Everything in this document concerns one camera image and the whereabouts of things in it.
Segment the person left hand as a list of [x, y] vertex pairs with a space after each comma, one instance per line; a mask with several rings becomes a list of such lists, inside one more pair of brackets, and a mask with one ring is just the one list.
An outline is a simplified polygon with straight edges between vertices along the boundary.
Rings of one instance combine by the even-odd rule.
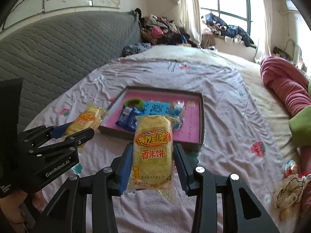
[[[5, 198], [1, 198], [1, 210], [15, 232], [26, 232], [24, 226], [25, 218], [19, 209], [19, 206], [27, 198], [27, 195], [26, 192], [19, 190]], [[38, 211], [42, 211], [46, 207], [47, 201], [41, 190], [31, 195], [31, 197], [32, 205]]]

